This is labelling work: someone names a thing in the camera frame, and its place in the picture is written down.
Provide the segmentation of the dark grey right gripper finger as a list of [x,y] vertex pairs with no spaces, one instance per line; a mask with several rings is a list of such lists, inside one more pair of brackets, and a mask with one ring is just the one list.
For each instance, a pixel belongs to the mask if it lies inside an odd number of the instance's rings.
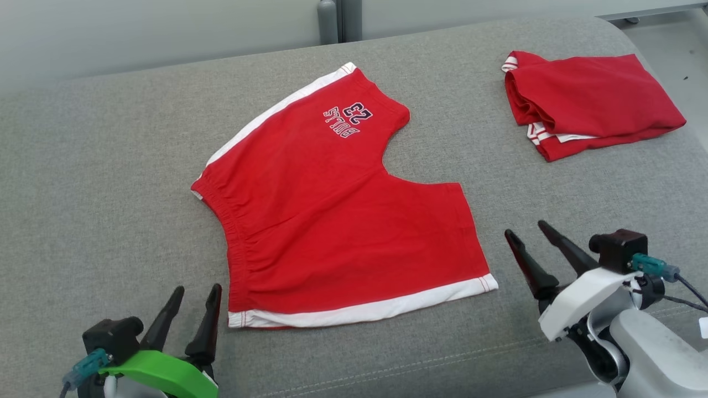
[[595,270],[600,267],[597,260],[574,244],[569,238],[558,232],[545,220],[539,220],[538,227],[550,244],[559,249],[564,255],[574,272],[576,272],[577,277],[581,277],[582,274],[589,272],[589,270]]
[[523,241],[511,229],[506,229],[504,237],[534,299],[538,302],[553,302],[559,293],[559,280],[542,269],[528,253]]

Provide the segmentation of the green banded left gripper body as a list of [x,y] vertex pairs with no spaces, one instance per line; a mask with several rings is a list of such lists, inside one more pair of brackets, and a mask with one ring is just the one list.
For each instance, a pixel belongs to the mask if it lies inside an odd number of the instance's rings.
[[99,369],[100,374],[127,379],[174,397],[217,397],[219,388],[194,365],[156,350],[139,350],[121,365]]

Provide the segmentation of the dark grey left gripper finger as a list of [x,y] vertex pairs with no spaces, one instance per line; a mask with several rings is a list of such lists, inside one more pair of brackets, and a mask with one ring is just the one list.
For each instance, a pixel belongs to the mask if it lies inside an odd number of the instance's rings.
[[153,320],[140,342],[140,350],[162,351],[169,334],[170,325],[179,313],[180,305],[184,298],[185,288],[177,286],[159,314]]
[[215,283],[205,302],[205,314],[193,340],[185,348],[187,360],[194,366],[210,366],[216,358],[222,285]]

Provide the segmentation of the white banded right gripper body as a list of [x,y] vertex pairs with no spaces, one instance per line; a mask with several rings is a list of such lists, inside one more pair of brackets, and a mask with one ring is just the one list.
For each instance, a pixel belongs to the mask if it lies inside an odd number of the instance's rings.
[[640,275],[617,274],[612,270],[593,269],[585,272],[563,289],[539,317],[542,333],[551,342],[563,336],[566,328],[588,315],[613,293],[624,287],[623,283]]

